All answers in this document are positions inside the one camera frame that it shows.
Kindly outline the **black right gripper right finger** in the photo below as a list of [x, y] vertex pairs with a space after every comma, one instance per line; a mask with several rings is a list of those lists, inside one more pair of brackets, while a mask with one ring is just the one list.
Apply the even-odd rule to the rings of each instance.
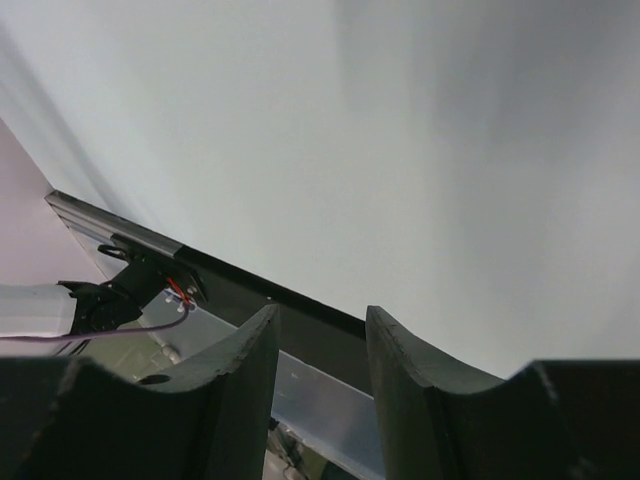
[[390, 479], [635, 479], [639, 364], [537, 360], [508, 379], [369, 307], [366, 343]]

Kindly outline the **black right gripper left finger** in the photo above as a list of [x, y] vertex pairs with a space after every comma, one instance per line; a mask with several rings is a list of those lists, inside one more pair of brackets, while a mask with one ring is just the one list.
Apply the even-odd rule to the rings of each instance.
[[196, 355], [131, 382], [87, 357], [1, 361], [5, 479], [258, 479], [279, 355], [262, 308]]

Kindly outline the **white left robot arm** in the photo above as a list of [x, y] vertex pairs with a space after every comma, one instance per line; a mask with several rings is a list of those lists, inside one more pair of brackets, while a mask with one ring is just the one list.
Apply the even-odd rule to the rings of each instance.
[[[126, 263], [113, 278], [95, 284], [1, 286], [1, 355], [57, 356], [72, 344], [151, 334], [186, 321], [197, 300], [206, 296], [196, 271], [133, 240], [116, 236], [98, 252]], [[175, 305], [179, 317], [160, 326], [128, 328], [160, 294]]]

